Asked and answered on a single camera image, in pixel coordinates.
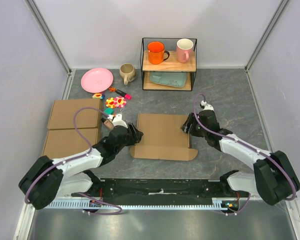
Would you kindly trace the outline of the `brown cardboard box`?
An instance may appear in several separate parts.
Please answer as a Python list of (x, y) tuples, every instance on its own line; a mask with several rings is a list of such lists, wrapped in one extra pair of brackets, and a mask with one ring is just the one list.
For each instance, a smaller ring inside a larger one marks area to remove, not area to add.
[(192, 161), (198, 150), (190, 148), (190, 136), (181, 126), (187, 115), (140, 113), (137, 129), (143, 133), (141, 141), (129, 149), (136, 159)]

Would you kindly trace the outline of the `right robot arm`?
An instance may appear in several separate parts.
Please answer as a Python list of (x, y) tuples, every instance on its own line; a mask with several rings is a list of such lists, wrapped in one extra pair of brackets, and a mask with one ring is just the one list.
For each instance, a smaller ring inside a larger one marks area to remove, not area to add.
[(236, 191), (243, 191), (259, 195), (273, 206), (282, 200), (293, 200), (300, 190), (300, 181), (284, 152), (259, 149), (232, 131), (221, 128), (213, 110), (191, 112), (181, 129), (193, 137), (205, 138), (209, 146), (231, 155), (253, 170), (252, 174), (238, 170), (224, 174), (225, 181), (219, 184), (223, 196), (230, 197)]

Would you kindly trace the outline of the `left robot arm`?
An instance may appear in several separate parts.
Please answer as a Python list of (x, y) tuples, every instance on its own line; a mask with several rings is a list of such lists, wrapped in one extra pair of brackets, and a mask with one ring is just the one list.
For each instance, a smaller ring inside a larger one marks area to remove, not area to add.
[(124, 147), (138, 144), (143, 135), (132, 123), (127, 127), (117, 125), (108, 136), (81, 153), (54, 159), (39, 157), (18, 184), (25, 203), (37, 210), (45, 208), (66, 179), (110, 163)]

